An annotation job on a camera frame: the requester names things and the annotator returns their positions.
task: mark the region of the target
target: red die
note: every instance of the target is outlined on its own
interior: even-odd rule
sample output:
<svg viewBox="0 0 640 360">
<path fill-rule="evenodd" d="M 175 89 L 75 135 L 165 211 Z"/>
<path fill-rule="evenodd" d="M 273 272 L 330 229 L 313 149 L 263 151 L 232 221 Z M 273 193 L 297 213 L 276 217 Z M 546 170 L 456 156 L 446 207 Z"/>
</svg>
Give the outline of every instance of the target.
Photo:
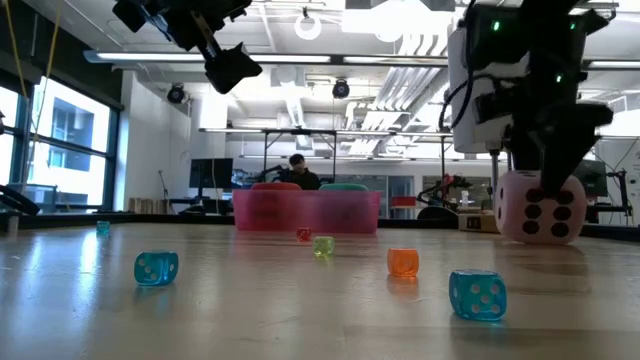
<svg viewBox="0 0 640 360">
<path fill-rule="evenodd" d="M 500 232 L 529 244 L 567 244 L 580 235 L 587 198 L 575 176 L 555 199 L 544 197 L 540 172 L 510 171 L 500 177 L 494 212 Z"/>
<path fill-rule="evenodd" d="M 300 228 L 298 229 L 296 236 L 298 237 L 298 241 L 300 242 L 311 241 L 311 229 Z"/>
</svg>

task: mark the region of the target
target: die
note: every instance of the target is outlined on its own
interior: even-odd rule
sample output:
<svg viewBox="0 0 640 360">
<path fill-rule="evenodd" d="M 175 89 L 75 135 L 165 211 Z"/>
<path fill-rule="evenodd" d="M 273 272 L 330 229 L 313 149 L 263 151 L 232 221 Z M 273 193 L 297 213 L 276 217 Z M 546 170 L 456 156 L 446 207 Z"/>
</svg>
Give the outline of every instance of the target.
<svg viewBox="0 0 640 360">
<path fill-rule="evenodd" d="M 298 237 L 298 241 L 300 241 L 300 242 L 311 241 L 311 229 L 309 229 L 309 228 L 300 228 L 296 232 L 296 236 Z"/>
<path fill-rule="evenodd" d="M 96 223 L 96 235 L 109 236 L 109 228 L 111 224 L 108 221 L 98 221 Z"/>
<path fill-rule="evenodd" d="M 389 249 L 387 268 L 393 276 L 416 276 L 420 268 L 420 258 L 416 249 Z"/>
<path fill-rule="evenodd" d="M 136 258 L 133 269 L 140 285 L 168 285 L 178 274 L 178 254 L 173 251 L 143 252 Z"/>
<path fill-rule="evenodd" d="M 498 273 L 456 270 L 449 276 L 449 300 L 468 320 L 496 321 L 507 311 L 507 289 Z"/>
<path fill-rule="evenodd" d="M 334 240 L 330 236 L 318 236 L 313 239 L 313 253 L 316 256 L 333 255 L 334 246 Z"/>
<path fill-rule="evenodd" d="M 568 244 L 584 224 L 587 197 L 570 176 L 555 199 L 544 197 L 540 172 L 510 171 L 498 180 L 494 213 L 500 233 L 529 244 Z"/>
</svg>

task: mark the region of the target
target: man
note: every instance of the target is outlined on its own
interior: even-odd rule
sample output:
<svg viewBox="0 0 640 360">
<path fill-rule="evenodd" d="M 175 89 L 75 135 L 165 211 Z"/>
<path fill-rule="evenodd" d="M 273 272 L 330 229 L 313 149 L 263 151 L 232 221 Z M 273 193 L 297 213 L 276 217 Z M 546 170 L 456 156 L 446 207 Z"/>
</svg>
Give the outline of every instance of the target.
<svg viewBox="0 0 640 360">
<path fill-rule="evenodd" d="M 300 154 L 292 155 L 289 158 L 291 164 L 291 182 L 298 184 L 302 190 L 318 190 L 320 188 L 320 179 L 318 175 L 307 169 L 304 156 Z"/>
</svg>

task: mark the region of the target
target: translucent pink container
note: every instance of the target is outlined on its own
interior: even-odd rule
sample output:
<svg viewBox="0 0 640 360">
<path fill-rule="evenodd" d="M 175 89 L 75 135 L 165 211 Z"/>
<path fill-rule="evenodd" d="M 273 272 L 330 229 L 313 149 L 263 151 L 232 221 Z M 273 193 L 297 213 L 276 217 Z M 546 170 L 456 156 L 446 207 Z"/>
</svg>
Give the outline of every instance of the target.
<svg viewBox="0 0 640 360">
<path fill-rule="evenodd" d="M 374 234 L 380 193 L 365 191 L 234 190 L 236 228 L 241 231 Z"/>
</svg>

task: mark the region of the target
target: camera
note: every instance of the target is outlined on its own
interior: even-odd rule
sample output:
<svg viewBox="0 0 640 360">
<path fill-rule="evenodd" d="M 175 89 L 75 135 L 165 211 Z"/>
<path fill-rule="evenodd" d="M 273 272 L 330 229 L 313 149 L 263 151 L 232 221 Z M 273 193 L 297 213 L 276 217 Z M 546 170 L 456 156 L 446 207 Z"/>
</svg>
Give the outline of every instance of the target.
<svg viewBox="0 0 640 360">
<path fill-rule="evenodd" d="M 333 86 L 333 97 L 336 99 L 349 97 L 349 84 L 346 79 L 336 80 L 336 84 Z"/>
<path fill-rule="evenodd" d="M 167 93 L 167 100 L 172 104 L 184 104 L 188 98 L 189 96 L 184 90 L 184 84 L 173 84 L 171 90 Z"/>
</svg>

